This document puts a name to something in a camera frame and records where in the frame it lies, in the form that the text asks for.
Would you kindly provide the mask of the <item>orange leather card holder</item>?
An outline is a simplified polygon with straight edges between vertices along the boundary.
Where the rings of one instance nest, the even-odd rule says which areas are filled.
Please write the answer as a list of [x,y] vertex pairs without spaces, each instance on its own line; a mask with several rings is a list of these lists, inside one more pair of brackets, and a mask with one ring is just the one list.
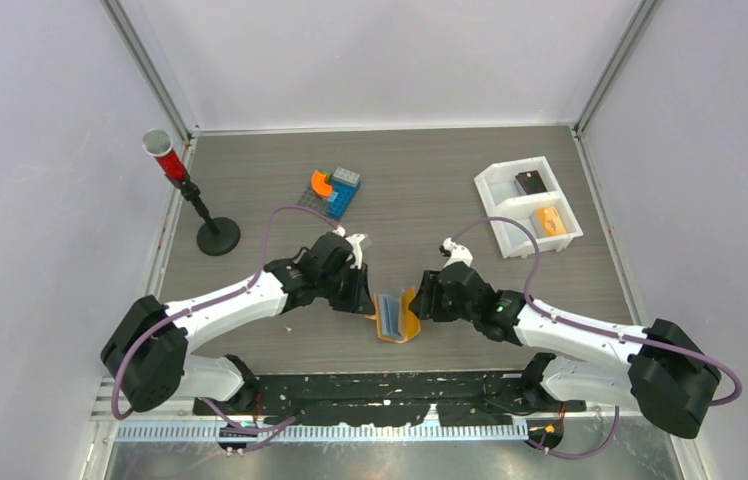
[[380,340],[403,344],[421,332],[421,321],[409,309],[416,294],[415,287],[408,287],[399,296],[372,295],[375,313],[368,315],[368,318],[376,323],[376,334]]

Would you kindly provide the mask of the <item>black credit card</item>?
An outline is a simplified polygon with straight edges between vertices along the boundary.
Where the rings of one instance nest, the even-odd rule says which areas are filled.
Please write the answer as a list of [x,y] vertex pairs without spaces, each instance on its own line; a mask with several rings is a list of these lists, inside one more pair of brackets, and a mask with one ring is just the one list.
[[514,181],[521,196],[541,194],[548,191],[538,170],[519,172],[514,176]]

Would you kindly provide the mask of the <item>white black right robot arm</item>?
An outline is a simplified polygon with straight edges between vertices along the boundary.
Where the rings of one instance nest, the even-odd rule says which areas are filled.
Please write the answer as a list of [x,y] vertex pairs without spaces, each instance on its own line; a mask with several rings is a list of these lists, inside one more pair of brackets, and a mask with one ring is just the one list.
[[409,309],[421,320],[465,320],[492,341],[538,349],[520,385],[534,410],[556,401],[612,404],[694,439],[721,381],[671,321],[638,327],[575,315],[519,291],[497,290],[463,262],[425,271]]

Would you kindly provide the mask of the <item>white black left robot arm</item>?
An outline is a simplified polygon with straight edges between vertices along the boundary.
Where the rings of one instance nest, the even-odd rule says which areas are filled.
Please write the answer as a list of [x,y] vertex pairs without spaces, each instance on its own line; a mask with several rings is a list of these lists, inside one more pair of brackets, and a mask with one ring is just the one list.
[[164,304],[136,300],[100,353],[134,412],[172,397],[208,398],[234,414],[254,410],[260,386],[237,356],[197,354],[207,342],[253,321],[325,300],[335,311],[372,315],[363,252],[370,239],[341,228],[320,236],[292,258],[267,263],[256,274],[200,297]]

